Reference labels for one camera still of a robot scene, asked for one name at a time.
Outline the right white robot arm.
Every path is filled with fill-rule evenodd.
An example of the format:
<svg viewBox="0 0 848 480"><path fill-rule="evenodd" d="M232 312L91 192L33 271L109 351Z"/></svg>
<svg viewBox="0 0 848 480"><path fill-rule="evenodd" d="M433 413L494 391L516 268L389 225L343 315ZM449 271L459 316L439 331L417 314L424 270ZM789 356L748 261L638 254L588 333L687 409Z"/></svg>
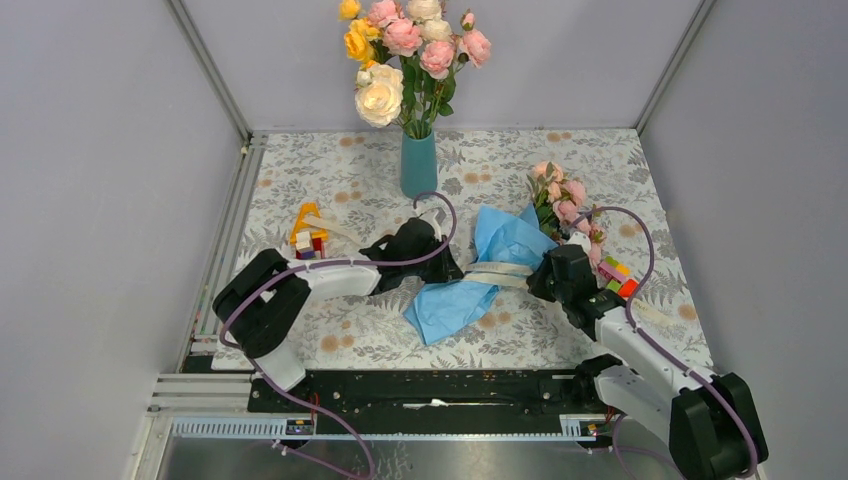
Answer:
<svg viewBox="0 0 848 480"><path fill-rule="evenodd" d="M609 351L577 368L573 396L583 410L607 405L639 422L666 444L686 479L742 478L768 459L748 384L735 373L691 366L651 337L630 301L597 285L581 247L546 252L527 284Z"/></svg>

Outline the yellow red toy block car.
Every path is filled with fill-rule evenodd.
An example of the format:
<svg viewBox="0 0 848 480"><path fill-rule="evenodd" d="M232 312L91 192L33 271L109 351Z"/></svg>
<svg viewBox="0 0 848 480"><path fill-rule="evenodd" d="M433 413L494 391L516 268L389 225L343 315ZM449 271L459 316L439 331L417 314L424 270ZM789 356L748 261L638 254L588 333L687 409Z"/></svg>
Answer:
<svg viewBox="0 0 848 480"><path fill-rule="evenodd" d="M314 226L307 220L321 218L318 205L305 203L300 207L289 238L295 257L298 260L318 260L325 257L325 243L328 240L326 229Z"/></svg>

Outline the teal ceramic vase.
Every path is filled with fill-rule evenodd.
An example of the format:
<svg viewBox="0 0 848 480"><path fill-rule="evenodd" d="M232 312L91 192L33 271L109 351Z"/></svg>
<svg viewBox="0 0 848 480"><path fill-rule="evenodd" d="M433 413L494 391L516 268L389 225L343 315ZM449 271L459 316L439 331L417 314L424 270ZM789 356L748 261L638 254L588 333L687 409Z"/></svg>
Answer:
<svg viewBox="0 0 848 480"><path fill-rule="evenodd" d="M435 133L421 139L404 134L400 147L400 188L414 199L419 194L435 191L438 184Z"/></svg>

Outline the cream ribbon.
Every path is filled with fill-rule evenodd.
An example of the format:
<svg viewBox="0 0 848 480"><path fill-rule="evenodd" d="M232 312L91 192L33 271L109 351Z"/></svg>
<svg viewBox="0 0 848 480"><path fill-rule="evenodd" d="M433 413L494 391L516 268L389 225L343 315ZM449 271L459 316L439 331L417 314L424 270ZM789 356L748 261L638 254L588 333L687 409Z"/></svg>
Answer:
<svg viewBox="0 0 848 480"><path fill-rule="evenodd" d="M315 217L309 218L307 222L326 229L328 233L332 232L335 235L346 237L358 247L366 247L366 244L356 233L345 229L340 224L324 218L317 219ZM515 288L525 285L525 281L532 273L531 269L527 266L506 262L472 263L464 267L463 270L470 274L471 281ZM663 326L672 324L670 317L642 300L634 299L633 308L640 312L641 318L648 319L652 324Z"/></svg>

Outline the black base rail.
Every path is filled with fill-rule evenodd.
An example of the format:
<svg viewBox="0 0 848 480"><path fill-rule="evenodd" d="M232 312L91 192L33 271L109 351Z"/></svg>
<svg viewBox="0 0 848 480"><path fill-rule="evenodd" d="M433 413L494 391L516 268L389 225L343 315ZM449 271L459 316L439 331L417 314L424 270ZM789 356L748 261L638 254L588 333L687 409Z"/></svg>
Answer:
<svg viewBox="0 0 848 480"><path fill-rule="evenodd" d="M309 370L286 396L262 379L247 410L302 414L324 435L344 433L338 415L362 436L591 436L620 412L590 392L573 369Z"/></svg>

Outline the pink flowers bunch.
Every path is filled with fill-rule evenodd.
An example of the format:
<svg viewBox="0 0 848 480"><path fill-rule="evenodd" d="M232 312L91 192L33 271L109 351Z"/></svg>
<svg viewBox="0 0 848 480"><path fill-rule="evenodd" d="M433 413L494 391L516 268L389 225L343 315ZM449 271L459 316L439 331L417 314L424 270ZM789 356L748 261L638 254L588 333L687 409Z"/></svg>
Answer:
<svg viewBox="0 0 848 480"><path fill-rule="evenodd" d="M582 181L549 161L537 164L528 179L540 230L558 244L564 244L571 231L587 234L592 241L589 262L596 267L602 260L606 232L588 214L592 205Z"/></svg>

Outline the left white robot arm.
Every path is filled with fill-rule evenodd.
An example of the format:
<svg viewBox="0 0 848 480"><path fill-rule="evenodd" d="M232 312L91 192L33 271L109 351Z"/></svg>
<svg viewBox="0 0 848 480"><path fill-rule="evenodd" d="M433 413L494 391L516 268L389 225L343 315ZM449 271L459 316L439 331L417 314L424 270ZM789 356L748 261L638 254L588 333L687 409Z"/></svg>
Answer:
<svg viewBox="0 0 848 480"><path fill-rule="evenodd" d="M426 284L463 278L433 223L410 218L350 258L289 260L275 249L257 254L215 297L213 311L224 342L241 349L272 385L272 398L288 411L309 401L306 369L285 339L304 306L337 297L368 297L416 277Z"/></svg>

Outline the blue wrapping paper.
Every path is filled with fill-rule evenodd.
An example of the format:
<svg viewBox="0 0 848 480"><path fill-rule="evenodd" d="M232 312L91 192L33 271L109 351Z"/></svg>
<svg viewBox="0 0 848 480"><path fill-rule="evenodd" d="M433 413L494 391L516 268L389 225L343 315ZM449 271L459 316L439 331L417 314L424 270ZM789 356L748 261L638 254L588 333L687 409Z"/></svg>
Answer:
<svg viewBox="0 0 848 480"><path fill-rule="evenodd" d="M503 287L524 288L555 242L540 230L529 205L517 216L488 206L480 209L474 244L477 261L487 266L458 281L427 284L404 312L422 342L435 344L484 316ZM496 264L493 269L488 266Z"/></svg>

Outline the flower bouquet in vase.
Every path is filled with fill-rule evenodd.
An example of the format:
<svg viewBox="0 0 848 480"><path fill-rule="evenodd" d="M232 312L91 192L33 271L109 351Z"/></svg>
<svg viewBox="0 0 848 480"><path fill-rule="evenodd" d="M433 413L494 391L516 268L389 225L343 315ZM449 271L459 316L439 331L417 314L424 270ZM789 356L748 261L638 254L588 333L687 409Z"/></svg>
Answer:
<svg viewBox="0 0 848 480"><path fill-rule="evenodd" d="M375 128L399 126L411 139L424 139L440 117L453 114L456 76L481 68L492 44L467 10L455 31L445 20L444 1L342 1L338 18L348 24L346 55L359 63L354 105Z"/></svg>

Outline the floral patterned table mat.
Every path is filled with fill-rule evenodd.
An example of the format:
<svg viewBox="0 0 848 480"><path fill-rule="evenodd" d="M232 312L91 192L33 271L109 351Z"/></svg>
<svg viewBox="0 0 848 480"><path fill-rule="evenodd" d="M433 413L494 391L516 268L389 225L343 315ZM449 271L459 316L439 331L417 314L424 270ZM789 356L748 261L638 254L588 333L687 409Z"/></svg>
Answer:
<svg viewBox="0 0 848 480"><path fill-rule="evenodd" d="M459 229L451 249L461 265L476 256L472 240L478 210L510 214L531 199L528 176L552 162L585 185L603 208L603 252L635 276L652 269L639 300L672 324L642 325L681 357L712 362L666 220L636 132L604 130L441 131L436 137L439 190L456 207ZM300 207L314 202L323 217L364 243L395 232L412 206L399 187L400 134L278 133L263 149L258 179L241 236L236 269L257 253L289 255L290 230ZM360 247L332 235L330 256ZM403 313L420 283L406 280L378 296L337 298L308 306L287 344L309 369L523 369L568 368L601 350L572 328L556 306L507 288L478 321L434 345L423 344Z"/></svg>

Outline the colourful stacked toy bricks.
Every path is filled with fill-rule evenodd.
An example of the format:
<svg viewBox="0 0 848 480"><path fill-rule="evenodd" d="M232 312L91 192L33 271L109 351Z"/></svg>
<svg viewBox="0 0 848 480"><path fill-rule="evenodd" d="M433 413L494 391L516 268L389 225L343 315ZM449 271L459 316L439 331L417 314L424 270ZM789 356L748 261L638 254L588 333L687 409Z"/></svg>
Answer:
<svg viewBox="0 0 848 480"><path fill-rule="evenodd" d="M631 269L611 256L600 261L597 271L606 281L605 287L623 299L631 298L639 285Z"/></svg>

